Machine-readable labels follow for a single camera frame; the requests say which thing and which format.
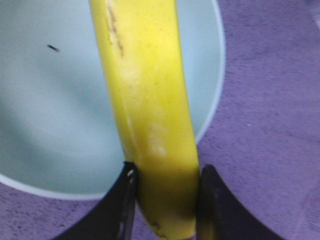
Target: light blue bowl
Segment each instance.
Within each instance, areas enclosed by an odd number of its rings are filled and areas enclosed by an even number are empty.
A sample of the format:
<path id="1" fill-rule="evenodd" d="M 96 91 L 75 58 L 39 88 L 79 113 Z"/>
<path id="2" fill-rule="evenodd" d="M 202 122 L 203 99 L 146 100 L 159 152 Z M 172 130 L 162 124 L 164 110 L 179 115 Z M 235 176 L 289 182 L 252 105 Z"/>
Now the light blue bowl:
<path id="1" fill-rule="evenodd" d="M 199 142 L 222 91 L 223 26 L 215 1 L 178 0 L 178 12 Z M 124 156 L 88 2 L 0 0 L 0 34 L 0 181 L 50 198 L 102 197 Z"/>

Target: banana peel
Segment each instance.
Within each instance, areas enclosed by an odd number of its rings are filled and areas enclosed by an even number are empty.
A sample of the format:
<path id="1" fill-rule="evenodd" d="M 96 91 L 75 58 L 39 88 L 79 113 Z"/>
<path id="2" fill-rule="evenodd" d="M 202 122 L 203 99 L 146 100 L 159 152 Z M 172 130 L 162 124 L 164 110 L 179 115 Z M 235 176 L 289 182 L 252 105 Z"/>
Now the banana peel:
<path id="1" fill-rule="evenodd" d="M 90 0 L 96 41 L 137 201 L 161 240 L 195 235 L 199 161 L 175 0 Z"/>

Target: black object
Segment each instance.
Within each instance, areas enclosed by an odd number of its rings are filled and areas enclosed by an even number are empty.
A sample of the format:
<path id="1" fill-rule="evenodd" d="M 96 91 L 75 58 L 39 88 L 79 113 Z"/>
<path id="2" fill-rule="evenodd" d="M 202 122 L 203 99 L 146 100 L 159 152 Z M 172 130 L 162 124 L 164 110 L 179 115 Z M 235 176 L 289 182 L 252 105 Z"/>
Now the black object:
<path id="1" fill-rule="evenodd" d="M 125 162 L 117 181 L 83 219 L 53 240 L 130 240 L 138 171 Z"/>
<path id="2" fill-rule="evenodd" d="M 246 210 L 209 164 L 201 173 L 196 211 L 197 240 L 284 240 Z"/>

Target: purple surface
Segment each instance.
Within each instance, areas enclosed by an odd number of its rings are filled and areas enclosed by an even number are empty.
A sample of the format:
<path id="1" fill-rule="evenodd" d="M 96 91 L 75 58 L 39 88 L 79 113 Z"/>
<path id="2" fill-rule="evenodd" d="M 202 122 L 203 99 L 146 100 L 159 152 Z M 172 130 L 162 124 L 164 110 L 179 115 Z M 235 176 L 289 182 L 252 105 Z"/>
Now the purple surface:
<path id="1" fill-rule="evenodd" d="M 200 142 L 238 199 L 287 240 L 320 240 L 320 31 L 298 0 L 219 1 L 227 45 L 221 101 Z M 0 239 L 49 240 L 97 202 L 0 185 Z M 139 212 L 134 240 L 155 240 Z"/>

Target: yellow banana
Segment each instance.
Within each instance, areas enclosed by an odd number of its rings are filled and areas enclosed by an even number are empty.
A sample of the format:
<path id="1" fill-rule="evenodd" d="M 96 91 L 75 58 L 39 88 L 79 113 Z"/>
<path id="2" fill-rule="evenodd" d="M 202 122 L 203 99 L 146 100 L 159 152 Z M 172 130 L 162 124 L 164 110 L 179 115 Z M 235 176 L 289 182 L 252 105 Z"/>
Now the yellow banana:
<path id="1" fill-rule="evenodd" d="M 199 163 L 175 0 L 90 0 L 97 45 L 137 200 L 160 239 L 195 234 Z"/>

